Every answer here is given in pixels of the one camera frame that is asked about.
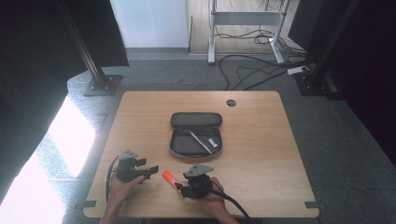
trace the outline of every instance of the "power strip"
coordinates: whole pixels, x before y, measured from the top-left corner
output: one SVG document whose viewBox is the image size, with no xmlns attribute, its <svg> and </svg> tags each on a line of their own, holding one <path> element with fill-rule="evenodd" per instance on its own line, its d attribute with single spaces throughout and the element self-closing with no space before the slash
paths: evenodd
<svg viewBox="0 0 396 224">
<path fill-rule="evenodd" d="M 294 75 L 294 74 L 302 73 L 302 72 L 305 72 L 305 71 L 308 71 L 308 70 L 309 69 L 306 66 L 295 67 L 295 68 L 288 69 L 288 74 L 289 75 Z"/>
</svg>

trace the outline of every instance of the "white wall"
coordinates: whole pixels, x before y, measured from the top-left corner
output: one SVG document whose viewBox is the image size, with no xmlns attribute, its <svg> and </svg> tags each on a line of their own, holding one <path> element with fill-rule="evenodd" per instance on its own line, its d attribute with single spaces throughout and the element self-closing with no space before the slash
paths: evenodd
<svg viewBox="0 0 396 224">
<path fill-rule="evenodd" d="M 125 48 L 187 48 L 188 0 L 111 0 Z"/>
</svg>

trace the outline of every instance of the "wire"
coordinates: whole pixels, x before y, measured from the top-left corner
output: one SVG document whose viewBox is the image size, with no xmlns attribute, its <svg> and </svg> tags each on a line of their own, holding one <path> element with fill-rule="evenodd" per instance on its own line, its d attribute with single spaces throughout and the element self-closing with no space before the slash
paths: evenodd
<svg viewBox="0 0 396 224">
<path fill-rule="evenodd" d="M 247 36 L 247 35 L 252 35 L 252 34 L 254 34 L 254 33 L 257 33 L 257 32 L 259 32 L 257 35 L 254 35 L 254 36 Z M 259 29 L 258 29 L 258 30 L 251 31 L 251 32 L 248 32 L 248 33 L 243 34 L 243 35 L 220 34 L 219 31 L 218 31 L 218 27 L 216 26 L 216 33 L 217 33 L 216 35 L 219 36 L 219 37 L 221 37 L 221 38 L 254 39 L 254 42 L 255 42 L 256 44 L 259 44 L 259 45 L 268 45 L 268 44 L 271 44 L 271 42 L 270 42 L 269 39 L 270 39 L 270 38 L 273 38 L 274 35 L 275 35 L 273 32 L 266 31 L 266 30 L 262 30 L 262 29 L 261 29 L 261 26 L 259 26 Z M 286 43 L 285 39 L 282 38 L 281 36 L 279 37 L 278 43 L 279 43 L 280 47 L 281 47 L 285 52 L 287 52 L 287 53 L 292 53 L 292 54 L 301 55 L 301 56 L 305 56 L 305 55 L 306 55 L 305 50 L 290 47 L 290 46 Z"/>
<path fill-rule="evenodd" d="M 245 90 L 247 90 L 247 89 L 249 89 L 250 87 L 248 87 L 248 88 L 245 88 L 244 87 L 244 85 L 243 85 L 243 80 L 245 80 L 246 78 L 248 78 L 248 77 L 250 77 L 251 75 L 253 75 L 254 73 L 256 73 L 256 72 L 263 72 L 263 73 L 265 73 L 265 74 L 272 74 L 273 72 L 275 72 L 276 70 L 278 70 L 278 69 L 281 69 L 281 68 L 276 68 L 276 69 L 273 69 L 271 72 L 267 72 L 267 71 L 264 71 L 264 70 L 262 70 L 262 68 L 264 68 L 265 66 L 271 66 L 271 65 L 263 65 L 262 67 L 260 67 L 260 68 L 248 68 L 248 69 L 254 69 L 254 71 L 253 72 L 251 72 L 251 73 L 249 73 L 249 74 L 247 74 L 244 78 L 240 78 L 240 75 L 239 75 L 239 73 L 238 73 L 238 70 L 240 69 L 240 68 L 246 68 L 245 66 L 240 66 L 240 67 L 238 67 L 238 69 L 236 69 L 236 74 L 239 76 L 239 82 L 231 89 L 231 91 L 233 91 L 237 86 L 239 86 L 239 85 L 241 85 L 243 88 L 244 88 L 244 91 Z"/>
<path fill-rule="evenodd" d="M 212 183 L 214 183 L 214 184 L 216 185 L 216 187 L 218 187 L 218 189 L 219 189 L 220 191 L 217 191 L 217 190 L 214 190 L 214 189 L 207 189 L 207 188 L 202 187 L 202 186 L 201 186 L 201 188 L 204 189 L 204 190 L 206 190 L 206 191 L 208 191 L 208 192 L 210 192 L 210 193 L 216 194 L 216 195 L 220 196 L 221 198 L 223 198 L 223 199 L 225 199 L 225 200 L 230 201 L 231 203 L 233 203 L 233 205 L 235 205 L 235 206 L 239 209 L 239 211 L 242 212 L 242 214 L 245 216 L 245 218 L 246 218 L 250 223 L 252 223 L 250 216 L 249 216 L 248 213 L 245 211 L 245 209 L 241 206 L 241 204 L 239 204 L 239 203 L 238 203 L 235 199 L 233 199 L 231 196 L 229 196 L 229 195 L 227 195 L 226 193 L 224 193 L 224 191 L 221 190 L 221 188 L 220 188 L 213 180 L 212 180 Z"/>
<path fill-rule="evenodd" d="M 263 4 L 264 4 L 264 0 L 262 0 L 262 3 L 257 7 L 256 11 L 258 11 L 259 8 L 260 8 Z"/>
<path fill-rule="evenodd" d="M 277 7 L 272 7 L 272 6 L 270 6 L 270 5 L 269 5 L 269 2 L 270 2 L 270 1 L 268 0 L 268 1 L 267 1 L 267 6 L 265 7 L 265 11 L 267 11 L 268 7 L 271 8 L 271 9 L 273 9 L 273 10 L 279 9 L 279 11 L 281 11 L 281 10 L 282 10 L 282 7 L 283 7 L 283 3 L 285 2 L 285 0 L 281 0 L 279 6 L 277 6 Z"/>
<path fill-rule="evenodd" d="M 304 60 L 302 60 L 302 61 L 300 61 L 300 62 L 297 62 L 297 63 L 278 64 L 278 63 L 270 63 L 270 62 L 267 62 L 267 61 L 265 61 L 265 60 L 262 60 L 262 59 L 259 59 L 259 58 L 255 58 L 255 57 L 252 57 L 252 56 L 248 56 L 248 55 L 238 55 L 238 54 L 235 54 L 235 55 L 227 55 L 227 56 L 224 56 L 223 58 L 221 58 L 220 61 L 219 61 L 219 69 L 220 69 L 220 72 L 223 74 L 223 76 L 224 76 L 224 78 L 225 78 L 225 80 L 226 80 L 226 88 L 225 88 L 226 91 L 227 91 L 227 90 L 229 89 L 229 87 L 230 87 L 230 80 L 228 79 L 227 75 L 225 74 L 225 72 L 224 72 L 224 70 L 223 70 L 222 64 L 224 63 L 224 61 L 225 61 L 227 58 L 231 58 L 231 57 L 242 57 L 242 58 L 248 58 L 248 59 L 256 60 L 256 61 L 259 61 L 259 62 L 262 62 L 262 63 L 265 63 L 265 64 L 269 64 L 269 65 L 275 66 L 275 67 L 277 67 L 277 69 L 280 69 L 280 68 L 298 67 L 298 66 L 307 65 L 307 64 L 313 62 L 313 58 L 312 58 L 312 57 L 307 57 L 307 58 L 305 58 Z M 259 69 L 257 69 L 256 71 L 250 73 L 249 75 L 251 75 L 251 74 L 253 74 L 253 73 L 257 72 L 257 71 L 260 71 L 261 68 L 259 68 Z M 262 84 L 263 82 L 265 82 L 265 81 L 267 81 L 267 80 L 269 80 L 269 79 L 271 79 L 271 78 L 273 78 L 273 77 L 278 77 L 278 76 L 280 76 L 281 74 L 283 74 L 283 73 L 285 73 L 285 72 L 286 72 L 286 70 L 285 70 L 284 72 L 280 73 L 280 74 L 277 74 L 277 75 L 275 75 L 275 76 L 269 77 L 269 78 L 267 78 L 267 79 L 265 79 L 265 80 L 263 80 L 263 81 L 261 81 L 261 82 L 259 82 L 259 83 L 257 83 L 257 84 L 254 84 L 254 85 L 252 85 L 252 86 L 249 86 L 249 87 L 245 88 L 245 90 L 248 90 L 248 89 L 251 89 L 251 88 L 253 88 L 253 87 L 257 86 L 257 85 L 260 85 L 260 84 Z"/>
<path fill-rule="evenodd" d="M 114 166 L 114 162 L 116 162 L 116 160 L 119 158 L 119 156 L 117 156 L 113 162 L 111 162 L 110 166 L 108 167 L 108 171 L 107 171 L 107 177 L 106 177 L 106 202 L 108 202 L 108 197 L 110 195 L 110 179 L 111 179 L 111 173 L 113 173 L 113 166 Z"/>
<path fill-rule="evenodd" d="M 233 3 L 231 2 L 231 0 L 230 0 L 230 6 L 233 9 L 233 11 L 236 11 L 235 8 L 233 7 Z"/>
</svg>

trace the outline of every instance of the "pencil case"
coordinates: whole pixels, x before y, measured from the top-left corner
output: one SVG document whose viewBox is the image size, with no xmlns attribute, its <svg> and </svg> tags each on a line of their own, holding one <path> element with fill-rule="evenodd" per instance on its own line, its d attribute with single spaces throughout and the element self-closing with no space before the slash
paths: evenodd
<svg viewBox="0 0 396 224">
<path fill-rule="evenodd" d="M 174 130 L 170 142 L 170 154 L 190 158 L 219 155 L 222 152 L 219 131 L 221 123 L 222 117 L 218 113 L 179 112 L 173 114 L 171 126 Z"/>
</svg>

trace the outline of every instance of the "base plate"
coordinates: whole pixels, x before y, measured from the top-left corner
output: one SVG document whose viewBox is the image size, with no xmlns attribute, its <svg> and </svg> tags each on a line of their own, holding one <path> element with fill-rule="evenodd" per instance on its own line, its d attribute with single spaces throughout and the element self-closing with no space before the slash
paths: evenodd
<svg viewBox="0 0 396 224">
<path fill-rule="evenodd" d="M 329 83 L 330 78 L 326 77 L 321 86 L 313 86 L 310 71 L 294 74 L 300 94 L 303 96 L 326 96 L 329 100 L 344 100 L 342 93 Z"/>
<path fill-rule="evenodd" d="M 94 79 L 91 79 L 87 89 L 84 92 L 84 96 L 112 96 L 119 86 L 122 75 L 105 75 L 106 86 L 98 87 Z"/>
</svg>

